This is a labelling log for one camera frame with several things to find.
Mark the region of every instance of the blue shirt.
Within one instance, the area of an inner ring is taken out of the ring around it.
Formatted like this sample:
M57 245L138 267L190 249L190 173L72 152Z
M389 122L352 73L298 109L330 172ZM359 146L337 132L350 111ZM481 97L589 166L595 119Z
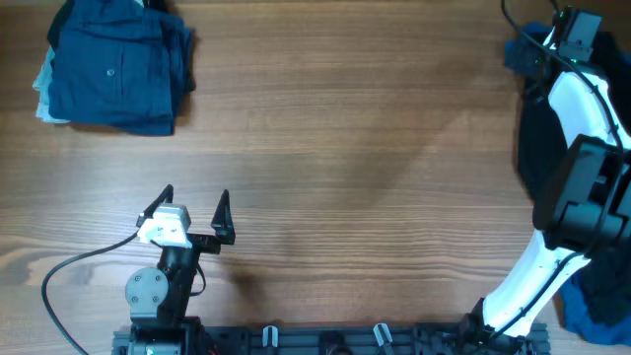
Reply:
M170 135L191 49L182 19L131 0L76 0L55 52L54 117Z

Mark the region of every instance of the light blue fabric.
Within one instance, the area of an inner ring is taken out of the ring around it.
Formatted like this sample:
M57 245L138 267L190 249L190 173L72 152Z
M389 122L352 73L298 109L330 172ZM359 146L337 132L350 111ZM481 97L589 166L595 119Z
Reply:
M54 118L48 113L48 107L50 105L50 97L48 96L48 87L52 82L52 67L50 61L55 57L55 52L51 47L48 48L46 53L46 59L41 64L41 70L37 75L37 78L33 82L33 89L39 92L39 103L37 104L37 111L35 117L40 118L43 122L47 123L68 123L67 119Z

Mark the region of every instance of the folded shirt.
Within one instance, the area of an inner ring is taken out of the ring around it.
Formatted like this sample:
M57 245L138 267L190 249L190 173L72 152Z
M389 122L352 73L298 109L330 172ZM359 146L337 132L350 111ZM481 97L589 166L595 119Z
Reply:
M43 64L41 64L41 70L39 70L39 74L33 82L33 89L39 92L39 103L37 103L35 117L38 117L43 122L47 123L68 123L69 120L54 118L48 113L50 105L48 86L50 85L50 82L52 82L52 67L50 66L50 61L54 57L55 52L52 50L52 47L49 47L48 52L46 53L46 58L44 59Z
M53 117L170 135L191 49L183 20L129 0L75 0L59 35Z

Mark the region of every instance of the wooden table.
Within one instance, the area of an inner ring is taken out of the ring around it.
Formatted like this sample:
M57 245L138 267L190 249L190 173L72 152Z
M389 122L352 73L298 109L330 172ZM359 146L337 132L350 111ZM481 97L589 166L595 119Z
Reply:
M208 289L189 305L207 325L458 320L530 239L513 165L521 84L503 67L514 34L496 0L183 1L197 90L164 138L39 122L32 82L58 5L8 3L3 354L73 353L42 305L43 276L124 239L167 183L197 232L210 231L222 189L232 194L237 244L202 256ZM511 6L518 20L550 20L545 1L529 3ZM586 4L631 49L629 3ZM90 352L107 354L129 326L125 282L158 256L132 243L52 279L54 309ZM629 351L585 343L551 305L539 318L554 354Z

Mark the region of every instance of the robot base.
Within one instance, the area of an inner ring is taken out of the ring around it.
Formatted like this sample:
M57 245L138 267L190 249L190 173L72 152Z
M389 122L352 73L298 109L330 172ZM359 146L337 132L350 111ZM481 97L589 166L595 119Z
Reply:
M392 343L388 349L378 346L371 327L319 327L319 328L279 328L277 347L263 347L263 330L246 327L206 327L206 333L213 339L216 355L318 355L319 336L324 331L335 330L343 333L346 344L354 355L406 354L406 355L469 355L477 344L464 344L456 348L457 323L421 323L412 327L392 327L389 329ZM521 341L517 352L502 350L502 337L494 346L495 350L479 350L476 355L549 355L550 343L547 326L544 323L532 325L528 337ZM129 332L115 332L112 355L127 355ZM166 352L152 348L144 354L181 355L178 350Z

